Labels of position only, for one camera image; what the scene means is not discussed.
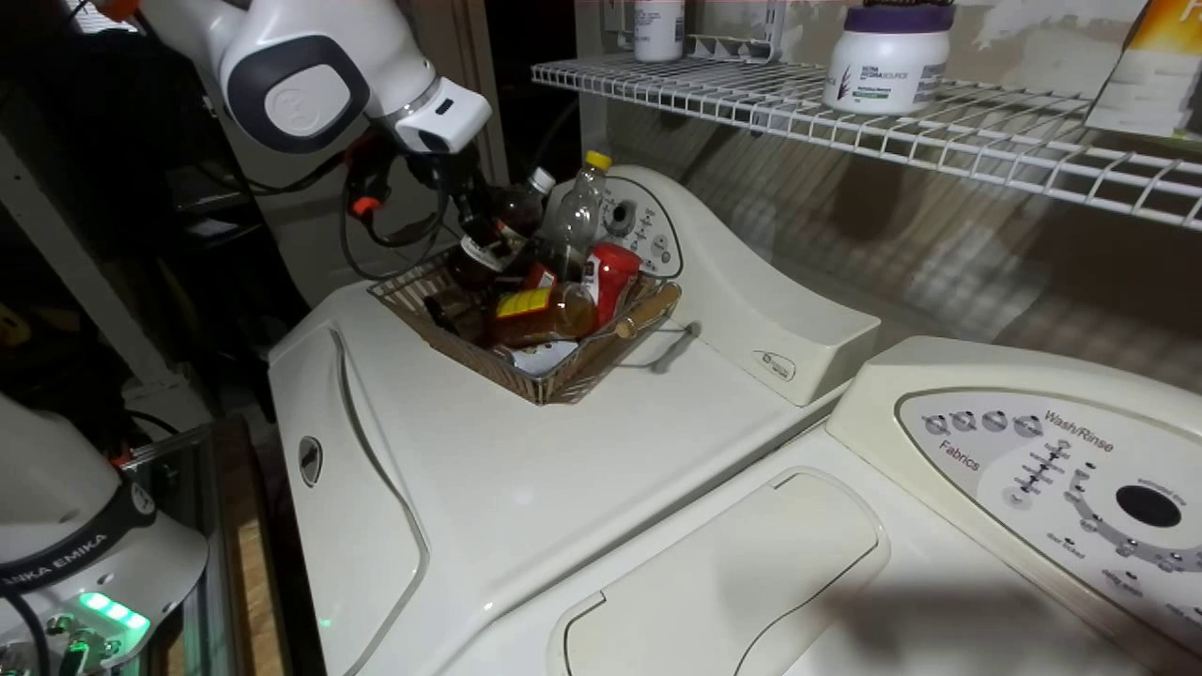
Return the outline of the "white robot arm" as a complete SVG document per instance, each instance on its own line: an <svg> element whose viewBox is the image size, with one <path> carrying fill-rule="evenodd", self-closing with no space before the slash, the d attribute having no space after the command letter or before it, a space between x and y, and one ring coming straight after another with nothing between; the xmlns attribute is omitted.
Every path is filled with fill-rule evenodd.
<svg viewBox="0 0 1202 676"><path fill-rule="evenodd" d="M384 129L492 221L468 145L492 105L439 75L392 0L157 0L170 43L219 80L261 145L331 145ZM205 538L157 512L67 418L0 396L2 676L81 676L135 657L205 568Z"/></svg>

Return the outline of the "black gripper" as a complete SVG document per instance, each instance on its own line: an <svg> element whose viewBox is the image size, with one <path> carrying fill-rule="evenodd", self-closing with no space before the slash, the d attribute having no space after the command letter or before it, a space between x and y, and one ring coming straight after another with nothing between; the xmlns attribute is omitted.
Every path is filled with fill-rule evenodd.
<svg viewBox="0 0 1202 676"><path fill-rule="evenodd" d="M509 265L541 227L548 200L544 170L533 170L509 189L494 189L485 180L477 149L467 145L460 155L435 155L429 176L459 210L460 239L453 260L460 265Z"/></svg>

